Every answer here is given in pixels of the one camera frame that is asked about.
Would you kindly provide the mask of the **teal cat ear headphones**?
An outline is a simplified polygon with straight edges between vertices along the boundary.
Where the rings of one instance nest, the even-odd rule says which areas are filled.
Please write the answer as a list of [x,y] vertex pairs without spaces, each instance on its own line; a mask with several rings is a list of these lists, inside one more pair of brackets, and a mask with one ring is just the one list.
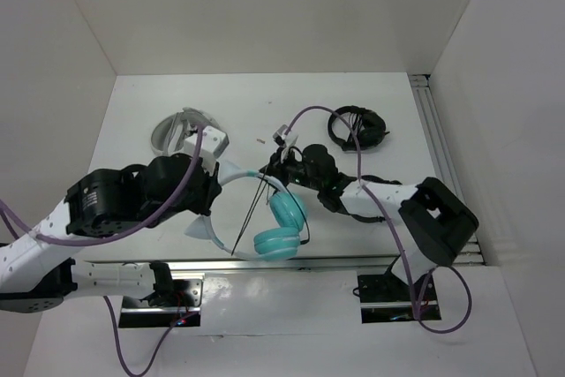
[[185,230],[187,237],[240,260],[263,261],[292,259],[311,241],[304,202],[277,178],[224,161],[219,183],[211,215],[199,215]]

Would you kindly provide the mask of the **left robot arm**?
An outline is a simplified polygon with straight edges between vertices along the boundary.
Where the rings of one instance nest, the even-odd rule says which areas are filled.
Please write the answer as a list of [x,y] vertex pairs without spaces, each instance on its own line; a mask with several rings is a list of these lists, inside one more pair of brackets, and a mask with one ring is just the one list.
[[91,172],[45,219],[2,245],[2,310],[39,313],[68,299],[102,296],[167,304],[178,291],[167,263],[80,261],[75,256],[81,243],[152,229],[184,211],[207,215],[221,191],[217,170],[207,171],[200,159],[183,154]]

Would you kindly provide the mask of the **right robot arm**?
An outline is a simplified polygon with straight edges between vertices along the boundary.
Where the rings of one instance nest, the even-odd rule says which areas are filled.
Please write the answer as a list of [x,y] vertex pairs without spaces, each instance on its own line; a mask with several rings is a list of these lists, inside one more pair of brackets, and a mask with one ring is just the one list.
[[429,271],[451,266],[479,226],[478,218],[438,178],[402,185],[376,176],[352,177],[337,168],[320,144],[304,148],[299,157],[283,155],[279,148],[261,171],[284,185],[316,191],[332,213],[367,223],[401,222],[412,246],[385,279],[387,293],[395,299],[407,298]]

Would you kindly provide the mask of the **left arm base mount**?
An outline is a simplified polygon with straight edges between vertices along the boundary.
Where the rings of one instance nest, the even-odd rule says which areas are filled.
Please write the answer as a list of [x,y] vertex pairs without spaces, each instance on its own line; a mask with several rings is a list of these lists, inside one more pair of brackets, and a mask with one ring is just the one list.
[[173,275],[174,290],[165,298],[124,297],[119,308],[119,328],[196,328],[201,323],[204,275]]

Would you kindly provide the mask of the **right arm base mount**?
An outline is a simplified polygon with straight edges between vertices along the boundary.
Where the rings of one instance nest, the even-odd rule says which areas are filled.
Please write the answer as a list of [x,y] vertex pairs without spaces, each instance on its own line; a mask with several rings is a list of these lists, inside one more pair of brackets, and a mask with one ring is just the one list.
[[[414,320],[409,287],[394,275],[358,275],[358,284],[352,294],[359,299],[363,324]],[[421,306],[423,320],[441,319],[432,277],[426,286]]]

